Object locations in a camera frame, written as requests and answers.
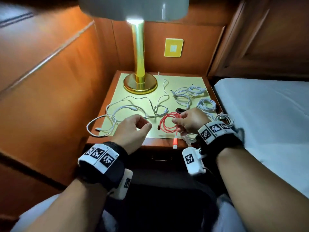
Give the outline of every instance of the gold lamp base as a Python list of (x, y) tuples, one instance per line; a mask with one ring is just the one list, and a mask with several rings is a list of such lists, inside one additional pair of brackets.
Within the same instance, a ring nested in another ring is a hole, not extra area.
[(149, 74), (145, 73), (145, 82), (137, 83), (135, 73), (129, 74), (123, 80), (123, 86), (127, 91), (133, 94), (149, 94), (158, 87), (157, 79)]

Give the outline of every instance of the red charging cable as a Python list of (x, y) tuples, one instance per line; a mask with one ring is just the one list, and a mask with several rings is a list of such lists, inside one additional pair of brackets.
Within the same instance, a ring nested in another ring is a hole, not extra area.
[(173, 140), (173, 148), (176, 149), (176, 148), (177, 148), (177, 144), (178, 144), (178, 138), (177, 138), (177, 128), (178, 128), (178, 125), (174, 125), (173, 127), (167, 127), (167, 126), (165, 125), (165, 120), (166, 120), (166, 118), (168, 118), (168, 117), (171, 117), (171, 118), (180, 118), (180, 114), (177, 113), (177, 112), (171, 112), (171, 113), (166, 114), (166, 115), (160, 120), (160, 124), (159, 124), (159, 126), (158, 126), (158, 129), (161, 129), (163, 132), (168, 133), (168, 134), (171, 134), (171, 133), (176, 132), (176, 135), (175, 135), (174, 140)]

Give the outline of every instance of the right hand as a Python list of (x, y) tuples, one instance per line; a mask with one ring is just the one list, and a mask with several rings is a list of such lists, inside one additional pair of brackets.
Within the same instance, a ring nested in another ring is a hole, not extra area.
[(205, 113), (196, 107), (181, 113), (180, 117), (181, 118), (172, 119), (172, 122), (178, 125), (177, 131), (181, 136), (198, 134), (197, 131), (202, 128), (204, 124), (211, 121)]

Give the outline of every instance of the bed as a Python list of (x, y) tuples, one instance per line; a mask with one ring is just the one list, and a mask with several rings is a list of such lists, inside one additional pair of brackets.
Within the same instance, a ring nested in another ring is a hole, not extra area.
[(225, 78), (214, 91), (245, 148), (309, 198), (309, 82)]

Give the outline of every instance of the left hand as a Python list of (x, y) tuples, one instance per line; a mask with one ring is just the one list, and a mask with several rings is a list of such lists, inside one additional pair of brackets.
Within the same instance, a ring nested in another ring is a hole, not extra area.
[(122, 146), (130, 155), (141, 147), (151, 127), (152, 124), (141, 115), (130, 116), (118, 125), (111, 141)]

